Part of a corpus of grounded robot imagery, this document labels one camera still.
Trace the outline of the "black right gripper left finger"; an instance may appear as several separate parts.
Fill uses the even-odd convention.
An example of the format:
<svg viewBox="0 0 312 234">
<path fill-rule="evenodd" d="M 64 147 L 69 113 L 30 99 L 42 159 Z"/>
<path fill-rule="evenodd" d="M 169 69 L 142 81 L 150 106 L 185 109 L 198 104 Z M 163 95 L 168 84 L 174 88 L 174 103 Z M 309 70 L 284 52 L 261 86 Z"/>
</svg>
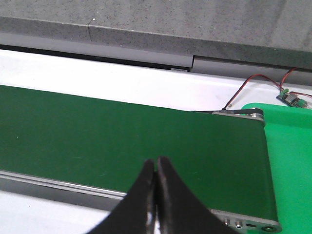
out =
<svg viewBox="0 0 312 234">
<path fill-rule="evenodd" d="M 153 234 L 156 219 L 154 168 L 154 161 L 146 160 L 127 195 L 88 233 Z"/>
</svg>

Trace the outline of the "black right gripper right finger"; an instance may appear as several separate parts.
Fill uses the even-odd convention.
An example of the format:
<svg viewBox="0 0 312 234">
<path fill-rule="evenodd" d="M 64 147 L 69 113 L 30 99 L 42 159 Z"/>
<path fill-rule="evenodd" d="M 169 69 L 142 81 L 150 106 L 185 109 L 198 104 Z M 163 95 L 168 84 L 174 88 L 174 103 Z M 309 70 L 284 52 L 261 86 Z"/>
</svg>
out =
<svg viewBox="0 0 312 234">
<path fill-rule="evenodd" d="M 182 181 L 169 158 L 157 159 L 157 206 L 162 234 L 236 234 Z"/>
</svg>

